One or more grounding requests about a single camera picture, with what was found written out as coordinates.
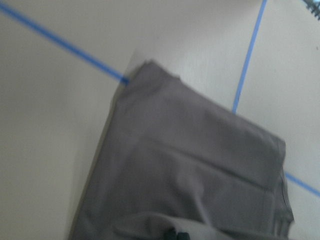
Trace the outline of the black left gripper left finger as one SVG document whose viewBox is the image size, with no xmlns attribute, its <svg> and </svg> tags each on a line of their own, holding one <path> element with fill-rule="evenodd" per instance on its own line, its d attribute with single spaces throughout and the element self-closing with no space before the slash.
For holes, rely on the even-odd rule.
<svg viewBox="0 0 320 240">
<path fill-rule="evenodd" d="M 170 229 L 163 234 L 164 240 L 176 240 L 176 230 Z"/>
</svg>

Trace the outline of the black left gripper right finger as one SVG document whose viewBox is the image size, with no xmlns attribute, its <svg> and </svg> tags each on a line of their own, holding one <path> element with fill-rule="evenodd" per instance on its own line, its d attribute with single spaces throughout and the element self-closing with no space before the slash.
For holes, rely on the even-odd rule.
<svg viewBox="0 0 320 240">
<path fill-rule="evenodd" d="M 176 236 L 177 240 L 190 240 L 190 235 L 187 232 L 179 232 Z"/>
</svg>

